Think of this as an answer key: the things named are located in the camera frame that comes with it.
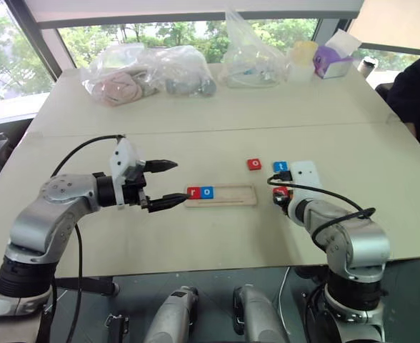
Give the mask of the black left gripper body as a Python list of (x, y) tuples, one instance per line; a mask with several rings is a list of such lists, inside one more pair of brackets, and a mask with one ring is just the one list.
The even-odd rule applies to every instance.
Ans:
[(142, 209), (148, 207), (148, 200), (144, 193), (144, 187), (146, 186), (144, 176), (145, 166), (146, 162), (144, 160), (138, 160), (135, 165), (127, 166), (123, 173), (125, 180), (122, 185), (122, 192), (126, 205), (137, 205)]

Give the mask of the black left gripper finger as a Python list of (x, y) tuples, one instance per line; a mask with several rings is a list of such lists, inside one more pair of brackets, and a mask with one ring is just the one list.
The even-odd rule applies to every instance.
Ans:
[(155, 159), (145, 162), (144, 171), (154, 174), (159, 172), (166, 172), (177, 166), (178, 164), (174, 161), (170, 161), (167, 159)]
[(164, 195), (160, 199), (147, 200), (147, 209), (149, 213), (160, 212), (163, 210), (171, 209), (190, 198), (189, 194), (174, 193)]

